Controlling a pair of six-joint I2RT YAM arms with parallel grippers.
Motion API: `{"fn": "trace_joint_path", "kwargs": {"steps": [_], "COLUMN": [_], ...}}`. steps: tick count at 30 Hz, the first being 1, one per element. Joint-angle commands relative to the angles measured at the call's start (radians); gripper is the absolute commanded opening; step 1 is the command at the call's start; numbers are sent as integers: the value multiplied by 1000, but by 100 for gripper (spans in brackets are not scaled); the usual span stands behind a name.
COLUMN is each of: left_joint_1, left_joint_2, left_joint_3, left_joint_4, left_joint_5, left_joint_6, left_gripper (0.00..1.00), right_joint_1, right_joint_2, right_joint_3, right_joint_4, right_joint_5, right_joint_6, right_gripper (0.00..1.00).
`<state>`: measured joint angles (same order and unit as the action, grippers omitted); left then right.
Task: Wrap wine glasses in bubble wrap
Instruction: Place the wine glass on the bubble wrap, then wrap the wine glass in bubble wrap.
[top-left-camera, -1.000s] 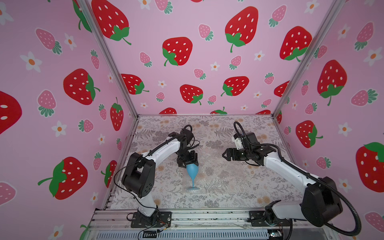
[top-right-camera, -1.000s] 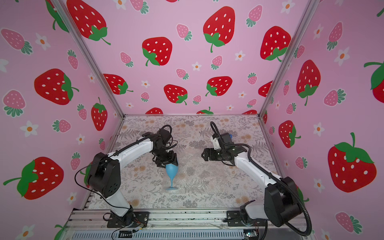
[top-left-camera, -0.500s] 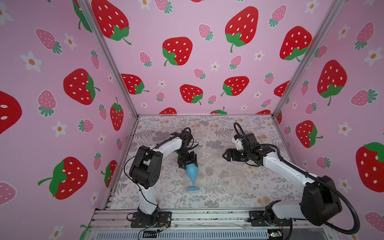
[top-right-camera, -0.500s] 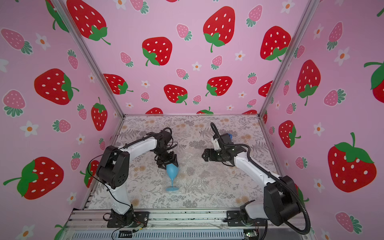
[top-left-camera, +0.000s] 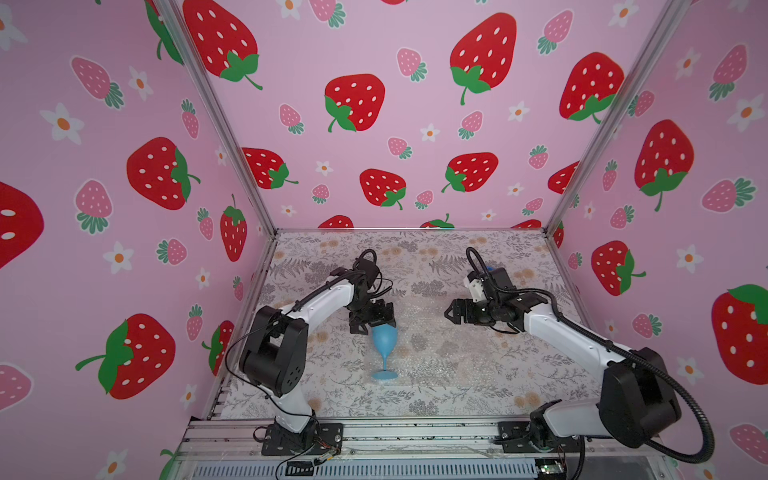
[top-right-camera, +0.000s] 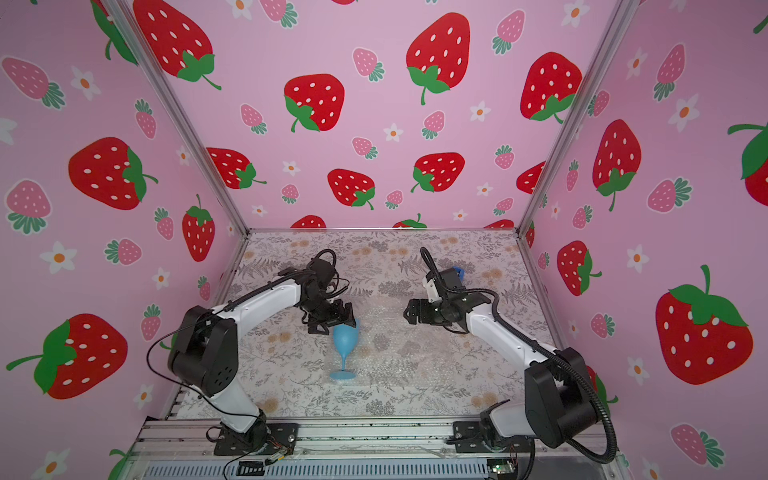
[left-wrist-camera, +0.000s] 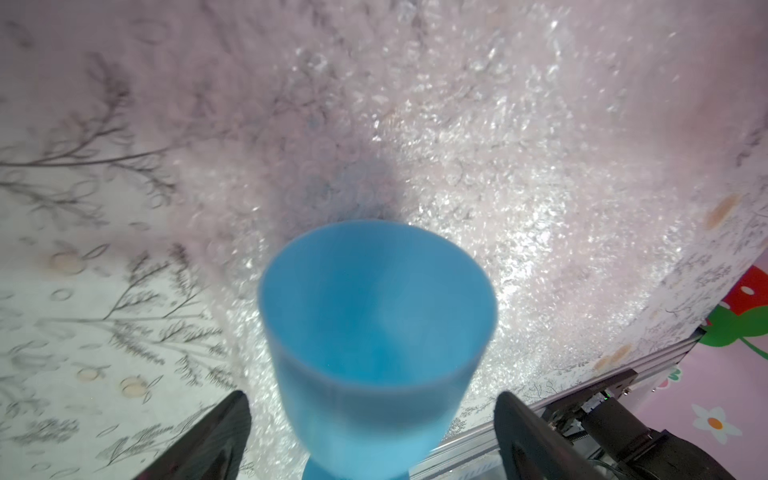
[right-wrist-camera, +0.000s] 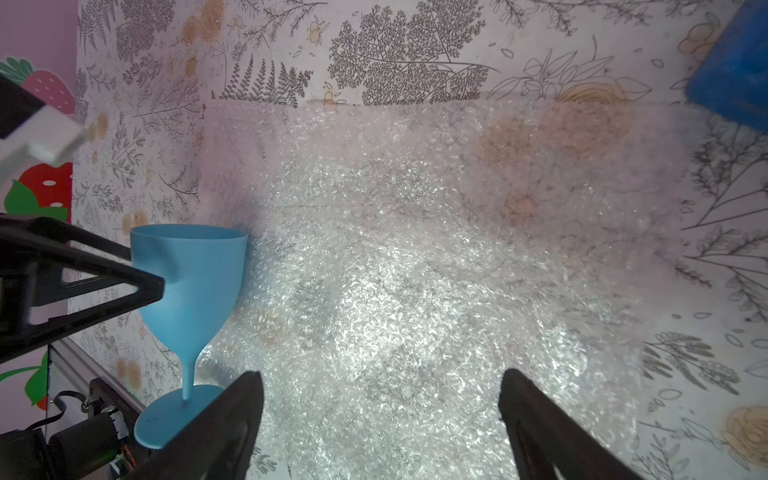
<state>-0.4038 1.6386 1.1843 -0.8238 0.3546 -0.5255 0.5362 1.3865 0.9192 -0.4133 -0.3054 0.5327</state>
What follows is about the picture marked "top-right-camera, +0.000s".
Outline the blue plastic wine glass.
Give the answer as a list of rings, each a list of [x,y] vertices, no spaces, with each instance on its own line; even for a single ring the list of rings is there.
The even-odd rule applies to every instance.
[[[358,345],[359,329],[346,324],[338,325],[333,329],[333,342],[336,351],[341,358],[341,369],[330,373],[334,381],[353,380],[356,374],[346,367],[346,362]]]

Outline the clear bubble wrap sheet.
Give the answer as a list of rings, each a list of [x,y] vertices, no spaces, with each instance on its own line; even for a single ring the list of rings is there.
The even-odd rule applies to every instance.
[[[376,390],[429,389],[452,382],[459,348],[469,339],[442,326],[412,325],[395,300],[354,307],[357,343],[343,357],[326,338],[324,380]]]

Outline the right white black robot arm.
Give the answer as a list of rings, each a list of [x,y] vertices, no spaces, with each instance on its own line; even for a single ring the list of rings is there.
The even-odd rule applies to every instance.
[[[456,325],[485,341],[521,372],[524,400],[498,403],[481,415],[487,443],[527,436],[555,448],[600,421],[581,357],[536,342],[501,318],[488,296],[467,293],[411,299],[403,317],[411,325]]]

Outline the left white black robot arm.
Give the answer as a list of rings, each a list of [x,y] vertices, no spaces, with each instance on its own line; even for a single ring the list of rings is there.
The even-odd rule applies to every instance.
[[[220,414],[226,428],[238,434],[254,430],[262,414],[237,379],[240,340],[290,308],[302,311],[302,323],[310,335],[328,335],[340,325],[354,327],[352,304],[341,300],[338,292],[328,291],[338,281],[336,269],[324,263],[286,269],[225,305],[189,309],[177,330],[168,369]]]

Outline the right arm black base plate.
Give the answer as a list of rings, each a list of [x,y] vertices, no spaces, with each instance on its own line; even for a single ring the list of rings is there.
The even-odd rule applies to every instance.
[[[490,423],[480,421],[456,421],[452,435],[445,440],[458,453],[496,454],[530,453],[531,440],[526,436],[502,437]]]

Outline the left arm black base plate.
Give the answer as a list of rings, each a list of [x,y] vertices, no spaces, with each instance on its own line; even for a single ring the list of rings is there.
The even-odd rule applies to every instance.
[[[292,454],[298,438],[298,423],[255,423],[238,433],[220,423],[206,432],[216,456]]]

